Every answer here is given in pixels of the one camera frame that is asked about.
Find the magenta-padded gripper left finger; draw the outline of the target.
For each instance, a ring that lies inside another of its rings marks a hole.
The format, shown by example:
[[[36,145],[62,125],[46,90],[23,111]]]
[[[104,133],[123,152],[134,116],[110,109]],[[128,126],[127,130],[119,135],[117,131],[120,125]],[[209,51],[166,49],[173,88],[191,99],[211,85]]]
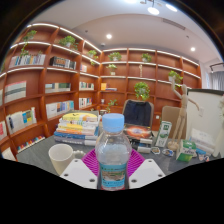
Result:
[[[98,177],[82,161],[81,153],[74,153],[74,159],[60,177],[84,188],[97,188]]]

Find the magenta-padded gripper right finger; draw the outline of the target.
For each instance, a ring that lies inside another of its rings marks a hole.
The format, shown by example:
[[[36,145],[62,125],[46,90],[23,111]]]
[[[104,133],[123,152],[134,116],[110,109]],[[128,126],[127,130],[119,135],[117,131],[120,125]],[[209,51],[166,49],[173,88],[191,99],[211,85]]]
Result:
[[[128,186],[130,189],[140,188],[165,177],[153,159],[145,159],[133,150],[127,163]]]

